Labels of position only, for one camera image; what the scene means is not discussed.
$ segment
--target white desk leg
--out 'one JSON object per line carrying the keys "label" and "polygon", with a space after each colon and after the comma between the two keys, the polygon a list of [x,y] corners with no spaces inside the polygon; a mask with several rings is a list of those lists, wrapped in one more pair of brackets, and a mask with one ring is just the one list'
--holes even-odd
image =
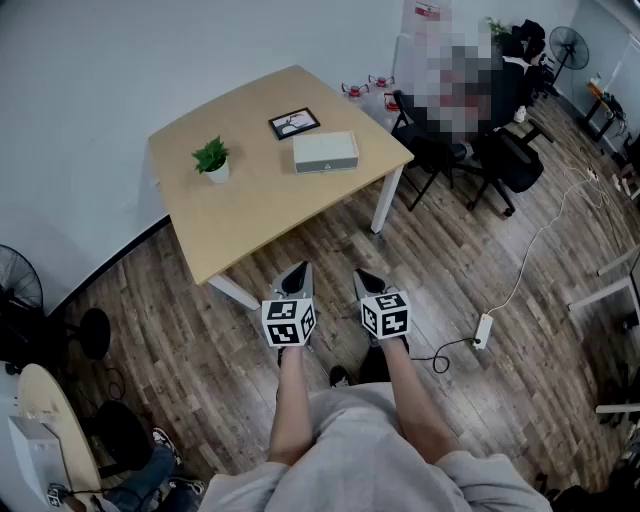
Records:
{"label": "white desk leg", "polygon": [[240,304],[244,304],[249,309],[256,310],[260,307],[260,303],[244,288],[241,288],[228,277],[223,275],[215,276],[209,279],[211,286],[215,286],[218,290],[226,293],[229,297],[236,299]]}
{"label": "white desk leg", "polygon": [[631,278],[629,276],[623,277],[619,279],[615,283],[611,283],[609,286],[605,286],[602,290],[598,290],[595,293],[592,293],[588,297],[579,300],[578,302],[572,302],[568,304],[569,311],[573,311],[574,309],[582,308],[587,304],[591,304],[592,302],[596,302],[600,299],[604,299],[607,295],[611,295],[619,290],[623,290],[625,288],[632,288],[633,284],[631,283]]}
{"label": "white desk leg", "polygon": [[625,261],[630,260],[631,258],[633,258],[636,254],[638,254],[638,251],[640,251],[640,245],[636,245],[633,249],[631,249],[630,251],[624,253],[622,256],[620,256],[619,258],[613,260],[611,263],[609,263],[608,265],[605,265],[604,267],[602,267],[601,269],[598,270],[598,275],[601,276],[602,274],[606,274],[607,272],[609,272],[610,270],[613,270],[614,268],[616,268],[618,265],[622,265]]}
{"label": "white desk leg", "polygon": [[611,414],[618,412],[640,412],[640,404],[599,405],[596,414]]}
{"label": "white desk leg", "polygon": [[382,185],[382,192],[380,192],[376,213],[373,215],[373,222],[371,223],[371,231],[374,233],[380,233],[384,225],[384,219],[387,218],[387,212],[391,206],[393,196],[396,193],[396,187],[398,186],[398,181],[400,181],[402,169],[404,169],[404,165],[390,172],[384,178],[384,185]]}

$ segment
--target water bottle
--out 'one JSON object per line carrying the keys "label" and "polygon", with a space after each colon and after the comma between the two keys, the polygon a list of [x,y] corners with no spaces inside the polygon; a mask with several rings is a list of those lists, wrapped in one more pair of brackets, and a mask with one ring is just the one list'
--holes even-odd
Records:
{"label": "water bottle", "polygon": [[393,97],[393,94],[390,92],[385,92],[383,96],[384,101],[384,111],[381,112],[381,119],[378,121],[385,130],[391,133],[393,127],[396,125],[396,121],[398,121],[398,116],[400,115],[400,107],[396,103],[396,99]]}
{"label": "water bottle", "polygon": [[[391,95],[392,88],[391,85],[395,83],[395,79],[393,77],[385,78],[383,76],[375,79],[373,75],[369,75],[369,83],[373,84],[371,86],[371,94],[367,100],[367,113],[379,124],[383,125],[385,128],[389,123],[389,110],[387,108],[387,94]],[[397,111],[397,105],[395,101],[393,101],[393,96],[390,96],[391,102],[395,106],[395,111]]]}
{"label": "water bottle", "polygon": [[363,96],[365,92],[369,92],[369,86],[367,84],[361,86],[342,84],[342,92],[345,93],[344,96],[350,103],[353,103],[360,110],[367,112],[367,103]]}

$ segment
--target wooden table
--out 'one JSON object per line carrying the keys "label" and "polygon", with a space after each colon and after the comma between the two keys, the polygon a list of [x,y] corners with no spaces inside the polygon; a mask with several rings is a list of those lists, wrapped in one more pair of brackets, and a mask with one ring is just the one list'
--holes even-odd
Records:
{"label": "wooden table", "polygon": [[78,418],[56,379],[42,366],[30,364],[22,370],[18,406],[20,416],[41,421],[60,441],[71,489],[100,489],[100,473]]}
{"label": "wooden table", "polygon": [[597,86],[593,85],[591,82],[587,82],[587,89],[591,91],[591,94],[595,96],[596,100],[593,103],[593,107],[591,107],[591,110],[589,110],[589,113],[581,120],[580,126],[582,126],[582,128],[591,136],[591,138],[594,141],[598,142],[602,138],[602,136],[606,133],[606,131],[609,129],[609,127],[613,124],[613,120],[615,119],[615,116],[612,115],[611,118],[607,119],[607,122],[604,124],[602,129],[598,133],[595,133],[591,129],[591,126],[589,126],[589,121],[594,116],[594,114],[598,111],[600,106],[603,106],[607,110],[611,110],[611,109],[603,99],[604,98],[603,91],[601,91]]}
{"label": "wooden table", "polygon": [[[298,176],[292,138],[278,141],[268,120],[308,107],[320,127],[352,130],[357,169]],[[194,150],[221,136],[231,176],[214,184],[195,171]],[[366,185],[385,177],[371,229],[382,229],[404,164],[413,156],[385,129],[299,66],[235,89],[149,138],[165,205],[196,283],[258,309],[225,269]]]}

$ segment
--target baseboard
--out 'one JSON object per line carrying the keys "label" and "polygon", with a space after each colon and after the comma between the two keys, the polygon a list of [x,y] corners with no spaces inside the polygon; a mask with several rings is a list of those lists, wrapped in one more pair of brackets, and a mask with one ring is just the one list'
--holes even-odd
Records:
{"label": "baseboard", "polygon": [[64,311],[67,309],[67,306],[71,304],[74,300],[78,298],[83,291],[85,291],[96,279],[98,279],[102,274],[104,274],[107,270],[109,270],[118,260],[126,256],[133,249],[135,249],[138,245],[144,242],[147,238],[153,235],[158,230],[167,226],[171,223],[171,218],[169,215],[165,215],[158,222],[153,224],[151,227],[147,228],[145,231],[140,233],[137,237],[135,237],[131,242],[125,245],[122,249],[120,249],[117,253],[115,253],[111,258],[105,261],[100,267],[89,277],[87,277],[75,290],[73,290],[67,297],[56,306],[56,308],[49,314],[50,317],[63,317]]}

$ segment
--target picture frame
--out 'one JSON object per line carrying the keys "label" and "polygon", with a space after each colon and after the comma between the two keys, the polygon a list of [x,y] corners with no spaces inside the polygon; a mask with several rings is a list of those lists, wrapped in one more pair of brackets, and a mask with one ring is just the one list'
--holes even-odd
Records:
{"label": "picture frame", "polygon": [[312,130],[320,126],[320,122],[308,108],[301,108],[269,119],[269,125],[278,140]]}

